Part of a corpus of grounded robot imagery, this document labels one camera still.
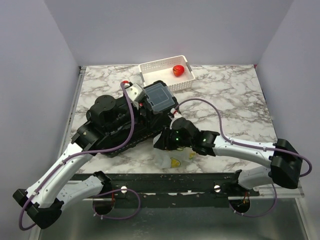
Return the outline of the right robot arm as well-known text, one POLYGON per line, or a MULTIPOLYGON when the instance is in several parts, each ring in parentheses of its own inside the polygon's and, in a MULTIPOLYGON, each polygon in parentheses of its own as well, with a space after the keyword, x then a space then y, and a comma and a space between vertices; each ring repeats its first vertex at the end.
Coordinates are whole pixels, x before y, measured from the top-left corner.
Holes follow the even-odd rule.
POLYGON ((236 196, 268 184, 297 189, 302 168, 302 158, 285 139, 272 143, 224 138, 216 131, 199 130, 183 117, 162 129, 153 139, 153 148, 162 161, 169 160, 173 151, 189 148, 202 156, 233 157, 258 164, 256 168, 241 170, 238 179, 230 183, 230 191, 236 196))

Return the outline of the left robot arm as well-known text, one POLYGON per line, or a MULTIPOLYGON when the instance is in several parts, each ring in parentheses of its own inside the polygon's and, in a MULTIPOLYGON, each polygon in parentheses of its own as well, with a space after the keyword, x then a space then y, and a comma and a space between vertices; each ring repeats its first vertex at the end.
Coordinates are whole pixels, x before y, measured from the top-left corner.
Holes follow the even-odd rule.
POLYGON ((87 121, 50 169, 32 186, 14 192, 14 200, 22 207, 19 228, 28 230, 22 224, 24 214, 32 219, 33 227, 46 229, 59 219, 68 204, 94 195, 107 197, 111 185, 102 171, 73 188, 66 184, 96 154, 113 158, 156 136, 167 117, 164 110, 153 110, 147 96, 135 103, 126 96, 99 96, 86 113, 87 121))

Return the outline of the white lemon print plastic bag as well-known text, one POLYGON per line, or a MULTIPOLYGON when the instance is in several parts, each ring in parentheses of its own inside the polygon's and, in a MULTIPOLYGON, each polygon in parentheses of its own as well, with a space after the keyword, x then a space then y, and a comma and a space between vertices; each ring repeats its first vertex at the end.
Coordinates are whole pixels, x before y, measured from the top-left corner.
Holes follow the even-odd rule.
POLYGON ((160 150, 154 148, 155 163, 161 169, 182 168, 191 163, 196 155, 189 147, 176 150, 160 150))

